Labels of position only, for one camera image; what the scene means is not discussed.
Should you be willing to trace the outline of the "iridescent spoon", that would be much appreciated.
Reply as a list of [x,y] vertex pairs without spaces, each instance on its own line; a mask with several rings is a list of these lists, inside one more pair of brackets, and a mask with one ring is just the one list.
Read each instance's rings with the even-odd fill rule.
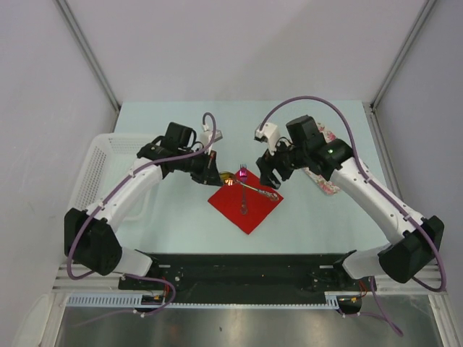
[[223,171],[219,174],[222,183],[226,186],[232,185],[241,185],[246,189],[250,189],[258,194],[267,197],[271,201],[279,201],[279,196],[275,192],[266,191],[264,189],[260,189],[257,187],[253,187],[247,184],[245,181],[247,179],[247,174],[244,173],[242,170],[239,170],[238,173],[232,173],[229,171]]

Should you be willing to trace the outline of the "iridescent fork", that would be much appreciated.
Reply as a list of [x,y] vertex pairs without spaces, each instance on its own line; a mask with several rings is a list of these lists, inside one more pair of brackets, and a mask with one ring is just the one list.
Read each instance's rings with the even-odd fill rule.
[[241,214],[246,215],[248,212],[248,209],[247,209],[246,186],[245,186],[245,183],[247,181],[247,166],[245,164],[240,165],[239,180],[242,185],[242,199],[241,199],[240,212]]

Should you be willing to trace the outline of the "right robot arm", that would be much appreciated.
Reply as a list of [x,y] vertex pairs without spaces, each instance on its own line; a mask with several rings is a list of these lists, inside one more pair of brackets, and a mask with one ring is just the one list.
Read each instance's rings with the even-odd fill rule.
[[398,283],[413,279],[433,258],[441,245],[444,224],[436,216],[425,218],[372,177],[357,163],[353,149],[343,140],[326,141],[311,116],[287,123],[291,137],[281,140],[275,124],[265,123],[255,130],[255,140],[268,148],[256,164],[260,183],[278,189],[292,173],[307,168],[315,175],[346,192],[379,226],[387,244],[367,251],[350,251],[335,263],[334,283],[350,290],[361,278],[387,275]]

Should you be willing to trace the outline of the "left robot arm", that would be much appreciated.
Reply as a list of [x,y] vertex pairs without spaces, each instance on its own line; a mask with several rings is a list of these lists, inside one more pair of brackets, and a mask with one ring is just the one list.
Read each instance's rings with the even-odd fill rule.
[[81,279],[72,272],[76,262],[90,274],[131,275],[146,289],[158,284],[160,272],[153,267],[153,258],[123,247],[116,232],[141,196],[170,173],[182,171],[196,183],[222,185],[212,146],[223,135],[216,125],[203,124],[202,128],[198,134],[190,127],[170,123],[165,134],[140,148],[125,177],[106,196],[82,210],[73,207],[66,213],[64,253],[71,279]]

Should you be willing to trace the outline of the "red paper napkin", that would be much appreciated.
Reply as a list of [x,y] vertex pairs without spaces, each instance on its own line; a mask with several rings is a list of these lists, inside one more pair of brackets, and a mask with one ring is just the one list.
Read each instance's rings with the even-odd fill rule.
[[259,178],[248,171],[246,184],[252,188],[270,192],[276,197],[267,197],[241,184],[222,186],[208,202],[245,234],[251,234],[283,201],[274,189],[260,184]]

